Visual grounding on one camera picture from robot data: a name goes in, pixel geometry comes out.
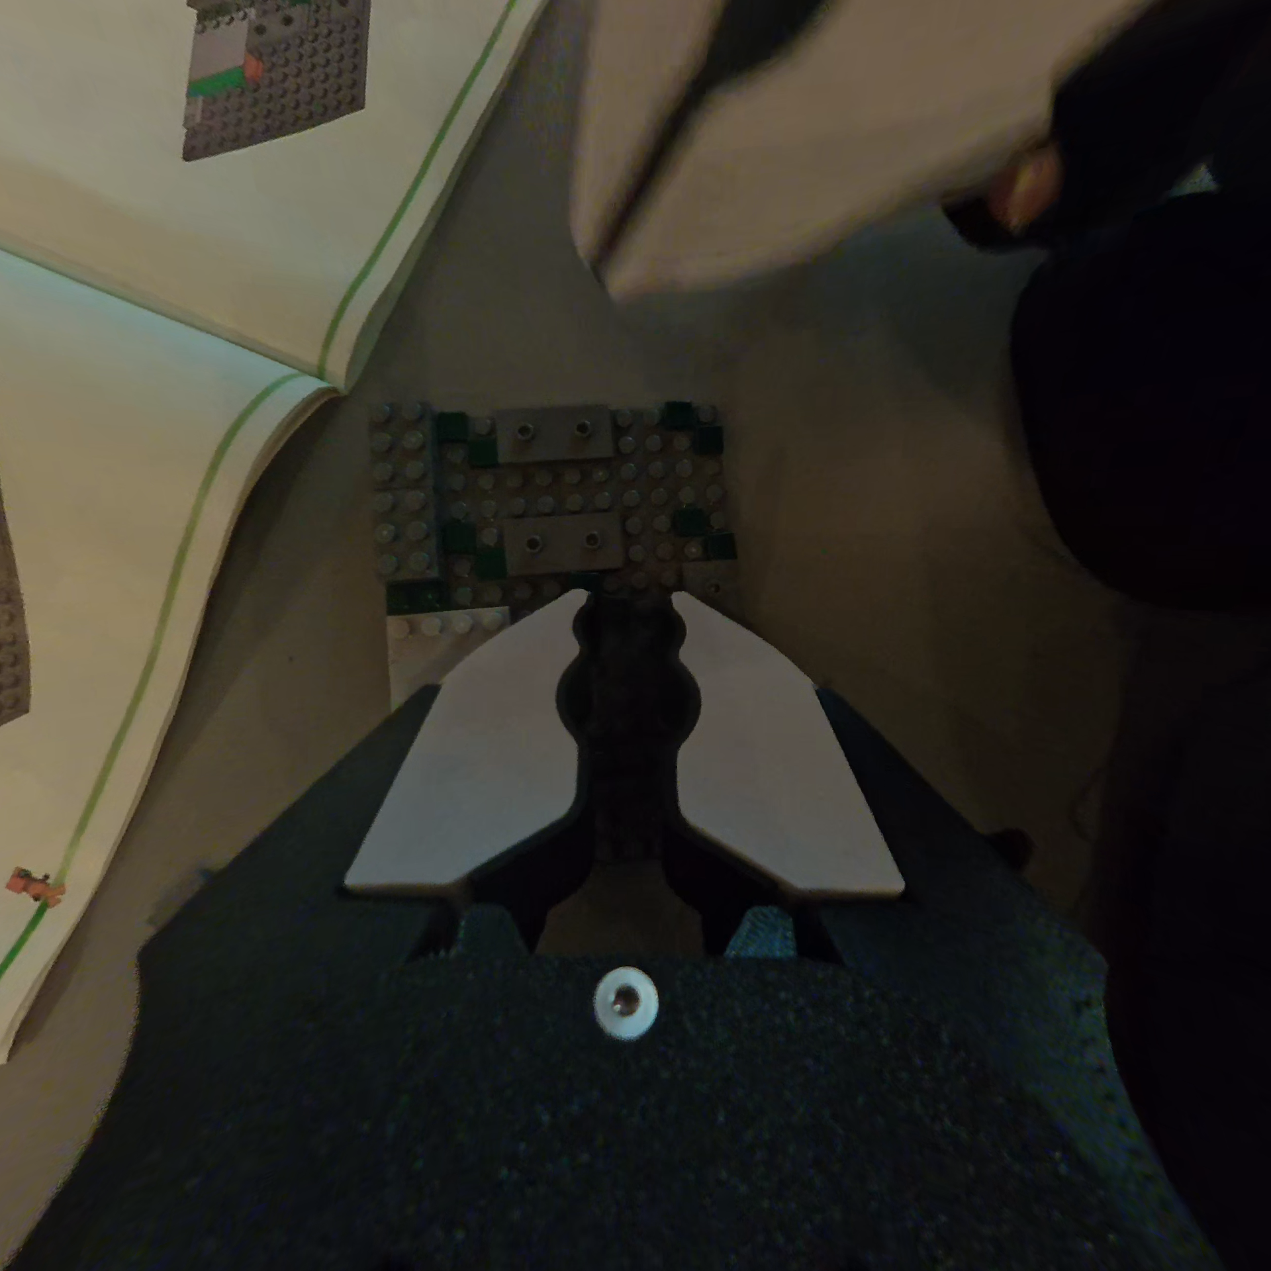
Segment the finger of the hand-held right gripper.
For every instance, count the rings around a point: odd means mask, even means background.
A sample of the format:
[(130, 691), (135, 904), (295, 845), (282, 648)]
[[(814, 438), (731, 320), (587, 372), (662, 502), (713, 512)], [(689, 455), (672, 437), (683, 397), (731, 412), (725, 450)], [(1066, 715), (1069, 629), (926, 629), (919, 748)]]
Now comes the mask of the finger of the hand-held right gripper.
[(786, 43), (784, 2), (596, 2), (571, 170), (581, 260), (609, 270), (710, 96)]
[(784, 2), (786, 43), (693, 119), (609, 270), (616, 299), (792, 264), (976, 184), (1147, 2)]

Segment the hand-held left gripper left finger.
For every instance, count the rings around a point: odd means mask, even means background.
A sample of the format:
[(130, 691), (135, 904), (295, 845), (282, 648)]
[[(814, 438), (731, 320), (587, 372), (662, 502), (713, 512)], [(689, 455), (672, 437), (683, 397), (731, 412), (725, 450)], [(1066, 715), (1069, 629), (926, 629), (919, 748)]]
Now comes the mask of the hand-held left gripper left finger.
[(596, 600), (566, 591), (445, 676), (344, 874), (350, 895), (498, 906), (537, 950), (598, 857)]

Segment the grey studded brick baseplate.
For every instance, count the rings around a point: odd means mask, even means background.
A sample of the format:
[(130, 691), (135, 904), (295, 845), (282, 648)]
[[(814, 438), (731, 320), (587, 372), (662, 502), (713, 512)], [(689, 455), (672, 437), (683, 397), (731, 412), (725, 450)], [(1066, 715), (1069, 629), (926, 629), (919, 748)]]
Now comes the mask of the grey studded brick baseplate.
[(714, 403), (376, 402), (366, 437), (391, 709), (572, 589), (686, 591), (743, 621)]

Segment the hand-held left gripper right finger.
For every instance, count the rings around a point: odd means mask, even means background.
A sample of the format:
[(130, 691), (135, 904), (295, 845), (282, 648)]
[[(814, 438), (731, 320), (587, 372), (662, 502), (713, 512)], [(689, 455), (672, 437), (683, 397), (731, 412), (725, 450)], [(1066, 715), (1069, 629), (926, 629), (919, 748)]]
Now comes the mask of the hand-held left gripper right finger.
[(657, 816), (662, 872), (721, 954), (754, 909), (795, 951), (822, 909), (907, 883), (814, 680), (702, 600), (634, 600), (630, 756)]

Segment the dark round object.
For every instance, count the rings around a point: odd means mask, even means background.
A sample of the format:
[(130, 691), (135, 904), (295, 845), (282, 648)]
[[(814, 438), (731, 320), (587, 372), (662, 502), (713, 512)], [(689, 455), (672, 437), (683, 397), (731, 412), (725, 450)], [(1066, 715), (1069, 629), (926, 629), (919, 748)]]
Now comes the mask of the dark round object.
[(1176, 196), (1052, 251), (1011, 319), (1011, 378), (1081, 567), (1168, 609), (1268, 608), (1267, 196)]

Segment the person's right hand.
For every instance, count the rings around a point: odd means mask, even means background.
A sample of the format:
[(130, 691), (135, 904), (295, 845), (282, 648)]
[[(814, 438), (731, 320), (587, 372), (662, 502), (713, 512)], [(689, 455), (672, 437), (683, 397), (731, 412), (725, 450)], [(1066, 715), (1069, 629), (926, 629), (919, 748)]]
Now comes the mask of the person's right hand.
[(1066, 166), (1055, 143), (1041, 145), (1003, 167), (985, 195), (994, 222), (1010, 235), (1020, 237), (1056, 204), (1066, 179)]

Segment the brick instruction booklet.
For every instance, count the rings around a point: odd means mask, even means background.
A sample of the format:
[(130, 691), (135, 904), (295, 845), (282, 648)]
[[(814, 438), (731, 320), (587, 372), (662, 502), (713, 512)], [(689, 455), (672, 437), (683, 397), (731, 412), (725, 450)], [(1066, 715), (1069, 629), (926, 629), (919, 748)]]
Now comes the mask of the brick instruction booklet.
[(3, 1058), (544, 2), (3, 2)]

